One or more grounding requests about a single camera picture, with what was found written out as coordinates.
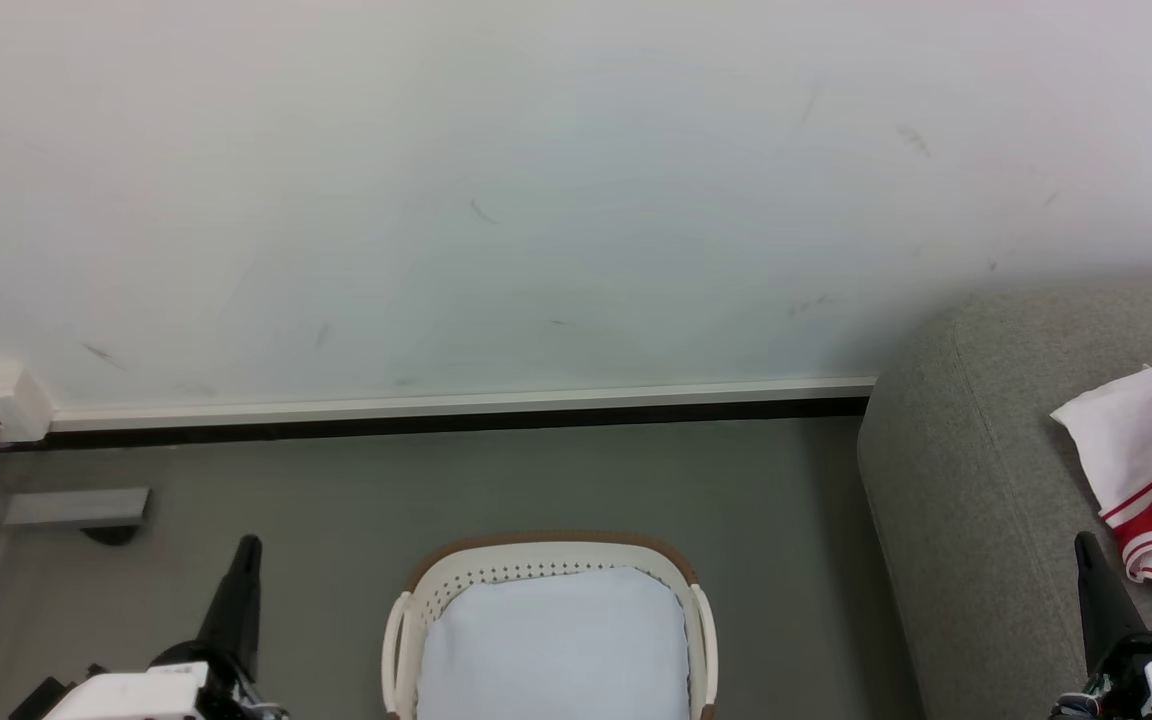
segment white laundry basket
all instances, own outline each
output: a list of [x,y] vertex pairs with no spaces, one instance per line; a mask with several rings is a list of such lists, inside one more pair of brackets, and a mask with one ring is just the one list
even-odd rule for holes
[[607,568],[636,568],[679,598],[687,634],[691,720],[712,720],[718,695],[718,635],[708,598],[687,559],[668,544],[628,533],[554,532],[468,538],[444,546],[389,611],[380,654],[380,689],[389,720],[416,720],[416,680],[425,632],[467,588]]

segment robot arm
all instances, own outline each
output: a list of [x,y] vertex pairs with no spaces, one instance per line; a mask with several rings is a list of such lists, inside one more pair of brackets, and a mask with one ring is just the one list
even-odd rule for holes
[[198,637],[162,652],[145,673],[96,674],[65,688],[47,679],[9,720],[289,720],[253,687],[260,643],[262,543],[238,543]]
[[1152,720],[1152,632],[1115,568],[1106,562],[1096,536],[1078,533],[1074,552],[1087,683],[1082,692],[1062,694],[1052,707],[1052,720]]

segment gray upholstery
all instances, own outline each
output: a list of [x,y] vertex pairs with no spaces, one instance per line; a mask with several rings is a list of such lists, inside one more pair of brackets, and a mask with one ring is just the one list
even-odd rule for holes
[[1082,684],[1074,535],[1117,552],[1048,414],[1143,363],[1152,283],[970,301],[879,378],[861,473],[929,720],[1038,719]]

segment black baseboard trim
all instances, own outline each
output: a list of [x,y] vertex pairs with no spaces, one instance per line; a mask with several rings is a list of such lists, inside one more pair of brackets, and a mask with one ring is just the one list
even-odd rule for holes
[[96,450],[205,442],[252,442],[271,439],[453,433],[468,430],[576,429],[588,425],[694,423],[695,420],[766,420],[864,415],[869,397],[804,397],[695,406],[599,407],[593,410],[535,410],[530,414],[433,415],[419,418],[361,420],[288,420],[250,425],[202,425],[190,429],[76,430],[48,433],[37,442],[17,442],[0,452]]

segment white wall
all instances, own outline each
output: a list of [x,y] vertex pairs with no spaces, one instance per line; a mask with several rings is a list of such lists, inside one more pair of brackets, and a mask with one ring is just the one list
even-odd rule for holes
[[0,355],[61,407],[872,374],[1152,272],[1152,3],[0,0]]

